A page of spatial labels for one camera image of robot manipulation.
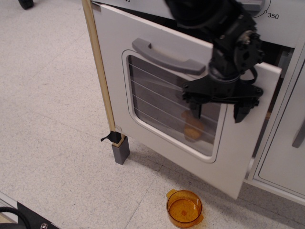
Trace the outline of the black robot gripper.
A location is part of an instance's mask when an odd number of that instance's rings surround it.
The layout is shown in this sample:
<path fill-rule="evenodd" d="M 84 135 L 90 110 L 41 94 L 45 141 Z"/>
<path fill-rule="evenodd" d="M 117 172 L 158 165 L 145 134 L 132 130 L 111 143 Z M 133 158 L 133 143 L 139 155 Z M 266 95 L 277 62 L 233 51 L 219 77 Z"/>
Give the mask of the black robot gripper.
<path fill-rule="evenodd" d="M 240 123 L 263 95 L 263 90 L 254 86 L 254 66 L 264 56 L 255 21 L 249 14 L 216 14 L 196 22 L 195 28 L 213 43 L 213 54 L 208 75 L 183 85 L 183 99 L 190 103 L 196 119 L 201 118 L 202 104 L 234 104 L 234 121 Z"/>

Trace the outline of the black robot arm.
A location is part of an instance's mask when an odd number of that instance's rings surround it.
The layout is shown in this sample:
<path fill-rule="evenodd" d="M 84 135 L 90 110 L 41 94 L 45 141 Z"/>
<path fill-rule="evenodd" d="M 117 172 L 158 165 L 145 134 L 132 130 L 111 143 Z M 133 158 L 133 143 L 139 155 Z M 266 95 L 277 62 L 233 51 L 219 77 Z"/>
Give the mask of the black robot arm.
<path fill-rule="evenodd" d="M 235 0 L 168 0 L 177 23 L 198 29 L 213 44 L 208 74 L 183 85 L 183 99 L 199 119 L 206 103 L 234 105 L 240 123 L 259 105 L 263 90 L 254 86 L 256 64 L 262 63 L 262 41 L 251 15 Z"/>

